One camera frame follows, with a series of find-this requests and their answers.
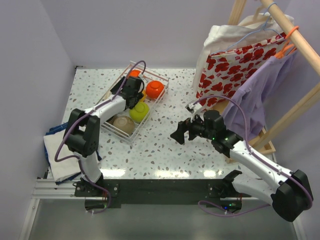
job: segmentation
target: orange bowl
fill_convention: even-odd
[[[138,77],[141,72],[139,70],[132,70],[129,77]]]
[[[151,81],[145,88],[145,93],[149,98],[157,99],[165,86],[160,81]]]

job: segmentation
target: orange hanger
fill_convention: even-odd
[[[288,34],[286,35],[285,39],[290,38],[291,34],[292,34],[295,30],[298,30],[298,29],[299,29],[299,26],[295,26],[294,28],[292,28],[292,29],[290,30],[290,32],[288,32]],[[285,56],[287,50],[289,50],[289,49],[291,49],[291,51],[288,53],[288,55],[291,54],[291,53],[293,53],[295,50],[297,50],[297,48],[295,47],[295,45],[294,45],[293,43],[290,44],[290,45],[289,45],[289,43],[290,43],[290,40],[288,40],[288,41],[284,44],[283,48],[274,55],[277,59],[282,59],[282,58]]]

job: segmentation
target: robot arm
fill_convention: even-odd
[[[306,194],[286,177],[290,176],[298,181],[312,197],[309,181],[304,172],[300,170],[292,172],[269,160],[253,147],[249,146],[248,149],[247,143],[241,136],[226,128],[224,119],[218,111],[206,111],[202,120],[197,114],[202,108],[199,103],[189,104],[186,108],[192,115],[178,123],[177,130],[170,135],[171,138],[179,144],[184,144],[184,134],[188,131],[190,141],[196,137],[208,139],[219,153],[242,163],[260,177],[260,179],[251,178],[241,171],[234,170],[225,177],[224,189],[220,189],[221,192],[228,194],[228,191],[236,190],[238,193],[261,199],[272,205],[282,218],[290,222],[308,209],[309,201]]]
[[[74,127],[65,141],[68,149],[78,156],[83,172],[93,183],[103,179],[97,164],[98,156],[96,153],[99,147],[100,126],[114,115],[126,109],[132,109],[143,97],[144,82],[140,77],[133,76],[127,79],[121,91],[117,94],[124,79],[125,77],[111,89],[112,94],[105,101],[86,110],[74,109],[70,114],[65,130],[66,134],[79,118],[93,112]]]

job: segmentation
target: red patterned bag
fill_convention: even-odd
[[[227,52],[209,55],[202,70],[196,98],[208,95],[231,98],[236,90],[285,44],[285,33],[268,40]],[[207,109],[223,99],[209,98],[200,103]]]

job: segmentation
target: blue cloth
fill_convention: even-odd
[[[297,51],[280,59],[271,56],[232,96],[245,113],[248,140],[258,136],[266,125],[263,103],[290,72],[296,55]],[[229,130],[245,137],[244,119],[237,106],[229,102],[222,116]]]
[[[65,130],[67,128],[67,125],[68,125],[68,123],[66,122],[66,123],[63,123],[61,125],[52,127],[52,128],[49,129],[49,131],[45,135],[46,136],[47,135],[53,135],[55,133],[61,132],[61,131]],[[98,157],[98,161],[101,161],[102,158],[100,157],[98,151],[96,151],[96,154],[97,154],[97,157]],[[45,155],[45,159],[46,159],[46,161],[47,161],[47,163],[49,164],[49,167],[50,167],[50,162],[49,162],[49,157],[48,157],[48,152],[47,152],[46,146],[44,146],[44,155]],[[66,181],[73,180],[75,177],[79,176],[80,174],[81,173],[79,172],[79,173],[77,173],[77,174],[75,174],[75,175],[73,175],[71,177],[68,177],[67,179],[65,179],[63,181],[56,181],[55,184],[59,185],[59,184],[62,184],[64,182],[66,182]]]

